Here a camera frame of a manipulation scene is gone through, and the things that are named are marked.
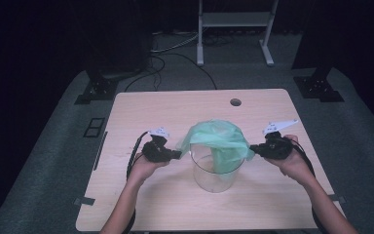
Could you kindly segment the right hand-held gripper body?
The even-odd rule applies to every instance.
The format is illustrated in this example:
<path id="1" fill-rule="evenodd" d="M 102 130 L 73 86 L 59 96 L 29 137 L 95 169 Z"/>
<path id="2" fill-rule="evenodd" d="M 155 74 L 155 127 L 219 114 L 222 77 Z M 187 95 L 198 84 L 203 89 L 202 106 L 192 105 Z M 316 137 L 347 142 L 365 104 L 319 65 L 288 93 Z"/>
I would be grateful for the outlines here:
<path id="1" fill-rule="evenodd" d="M 260 155 L 264 158 L 283 160 L 291 153 L 293 144 L 290 139 L 281 135 L 280 130 L 290 127 L 298 122 L 297 119 L 269 122 L 262 131 L 266 141 L 260 145 Z"/>

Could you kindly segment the green plastic bag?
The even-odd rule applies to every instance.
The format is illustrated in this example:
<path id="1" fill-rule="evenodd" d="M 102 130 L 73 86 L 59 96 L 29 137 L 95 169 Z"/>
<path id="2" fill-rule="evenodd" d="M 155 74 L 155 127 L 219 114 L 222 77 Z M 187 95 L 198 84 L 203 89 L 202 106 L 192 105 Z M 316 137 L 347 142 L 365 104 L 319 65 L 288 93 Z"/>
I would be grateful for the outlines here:
<path id="1" fill-rule="evenodd" d="M 233 171 L 242 160 L 249 161 L 255 155 L 242 130 L 225 120 L 214 119 L 197 123 L 177 143 L 176 149 L 181 152 L 181 155 L 185 155 L 193 144 L 210 149 L 213 169 L 218 174 Z"/>

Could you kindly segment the person's right hand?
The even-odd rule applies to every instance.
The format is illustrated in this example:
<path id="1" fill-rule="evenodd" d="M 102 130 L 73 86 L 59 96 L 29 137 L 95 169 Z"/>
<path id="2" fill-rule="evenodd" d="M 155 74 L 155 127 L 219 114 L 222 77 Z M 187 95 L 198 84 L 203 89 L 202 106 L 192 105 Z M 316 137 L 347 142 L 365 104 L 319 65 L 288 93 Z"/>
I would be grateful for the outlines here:
<path id="1" fill-rule="evenodd" d="M 316 180 L 302 155 L 296 149 L 292 149 L 286 159 L 268 159 L 268 162 L 277 166 L 284 176 L 294 179 L 302 186 L 311 184 Z"/>

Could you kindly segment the white metal stand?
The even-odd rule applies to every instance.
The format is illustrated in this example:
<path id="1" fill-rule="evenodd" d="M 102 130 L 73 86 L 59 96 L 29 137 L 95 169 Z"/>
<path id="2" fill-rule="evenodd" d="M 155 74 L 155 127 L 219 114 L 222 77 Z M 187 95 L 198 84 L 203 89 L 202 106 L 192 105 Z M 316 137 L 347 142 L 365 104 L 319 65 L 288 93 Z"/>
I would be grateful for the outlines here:
<path id="1" fill-rule="evenodd" d="M 197 34 L 197 65 L 204 65 L 203 33 L 206 28 L 214 27 L 264 27 L 264 37 L 259 40 L 259 45 L 268 66 L 274 66 L 274 60 L 268 47 L 270 35 L 276 17 L 280 0 L 273 0 L 269 12 L 249 13 L 207 13 L 203 10 L 204 0 L 199 0 L 198 34 Z"/>

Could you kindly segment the black floor socket plate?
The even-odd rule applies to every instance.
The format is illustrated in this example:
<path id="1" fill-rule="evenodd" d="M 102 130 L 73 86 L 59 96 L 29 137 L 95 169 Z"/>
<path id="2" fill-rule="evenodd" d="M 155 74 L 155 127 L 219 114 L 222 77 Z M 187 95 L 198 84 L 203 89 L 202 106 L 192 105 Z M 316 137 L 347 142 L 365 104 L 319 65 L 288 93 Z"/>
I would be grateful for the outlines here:
<path id="1" fill-rule="evenodd" d="M 104 118 L 92 118 L 84 131 L 84 137 L 99 137 L 102 133 Z"/>

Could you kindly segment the dark tape strip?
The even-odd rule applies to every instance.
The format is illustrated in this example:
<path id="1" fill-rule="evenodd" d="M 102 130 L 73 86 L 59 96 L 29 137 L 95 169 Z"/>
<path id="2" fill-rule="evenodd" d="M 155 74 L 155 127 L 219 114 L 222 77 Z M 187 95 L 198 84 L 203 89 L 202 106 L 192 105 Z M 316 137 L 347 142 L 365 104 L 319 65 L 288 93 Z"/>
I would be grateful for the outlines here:
<path id="1" fill-rule="evenodd" d="M 328 197 L 339 204 L 345 204 L 347 202 L 344 196 L 339 196 L 337 194 L 329 194 Z"/>
<path id="2" fill-rule="evenodd" d="M 73 204 L 74 204 L 75 206 L 81 206 L 81 205 L 92 206 L 92 205 L 94 204 L 94 198 L 79 197 L 79 198 L 76 198 L 76 199 L 73 201 Z"/>

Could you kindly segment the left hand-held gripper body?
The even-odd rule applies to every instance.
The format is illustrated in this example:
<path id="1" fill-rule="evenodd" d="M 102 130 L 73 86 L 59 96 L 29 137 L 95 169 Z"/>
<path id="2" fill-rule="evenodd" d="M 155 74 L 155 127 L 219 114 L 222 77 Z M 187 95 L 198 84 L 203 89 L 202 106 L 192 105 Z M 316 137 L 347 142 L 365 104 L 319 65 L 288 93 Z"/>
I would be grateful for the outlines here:
<path id="1" fill-rule="evenodd" d="M 160 127 L 150 130 L 148 134 L 152 139 L 146 142 L 142 148 L 142 153 L 147 160 L 153 163 L 170 161 L 170 150 L 165 148 L 169 133 L 163 127 Z"/>

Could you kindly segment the clear round plastic container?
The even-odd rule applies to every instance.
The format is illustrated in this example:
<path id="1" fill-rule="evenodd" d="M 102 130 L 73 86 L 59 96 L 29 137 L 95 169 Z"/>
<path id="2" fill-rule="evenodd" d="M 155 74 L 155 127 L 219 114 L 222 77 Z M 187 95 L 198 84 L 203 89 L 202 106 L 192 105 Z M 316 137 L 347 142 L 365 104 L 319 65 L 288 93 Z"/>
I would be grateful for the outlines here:
<path id="1" fill-rule="evenodd" d="M 210 193 L 228 190 L 243 164 L 243 159 L 222 163 L 215 156 L 214 149 L 200 144 L 191 144 L 190 156 L 195 182 Z"/>

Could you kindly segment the person's left hand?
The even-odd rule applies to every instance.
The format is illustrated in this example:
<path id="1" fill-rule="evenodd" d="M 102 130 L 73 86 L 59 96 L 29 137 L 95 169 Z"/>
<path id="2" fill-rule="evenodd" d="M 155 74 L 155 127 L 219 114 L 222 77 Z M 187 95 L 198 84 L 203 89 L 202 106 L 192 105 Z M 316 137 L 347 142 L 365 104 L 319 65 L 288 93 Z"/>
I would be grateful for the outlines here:
<path id="1" fill-rule="evenodd" d="M 150 162 L 142 153 L 138 153 L 135 156 L 134 163 L 132 164 L 127 184 L 130 184 L 132 186 L 141 186 L 143 182 L 148 177 L 150 177 L 157 169 L 165 167 L 167 165 L 168 162 Z"/>

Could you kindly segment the black stand base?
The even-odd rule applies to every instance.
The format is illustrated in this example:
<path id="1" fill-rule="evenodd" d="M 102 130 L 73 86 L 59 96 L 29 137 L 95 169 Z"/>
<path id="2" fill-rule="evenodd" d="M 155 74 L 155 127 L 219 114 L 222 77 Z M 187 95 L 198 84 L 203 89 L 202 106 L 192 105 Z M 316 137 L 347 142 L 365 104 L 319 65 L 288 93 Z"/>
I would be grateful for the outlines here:
<path id="1" fill-rule="evenodd" d="M 114 79 L 91 77 L 84 92 L 77 96 L 75 104 L 90 104 L 93 100 L 112 100 L 117 86 L 118 81 Z"/>
<path id="2" fill-rule="evenodd" d="M 313 76 L 296 76 L 293 78 L 303 98 L 317 98 L 321 102 L 343 102 L 344 99 L 335 91 L 326 79 Z"/>

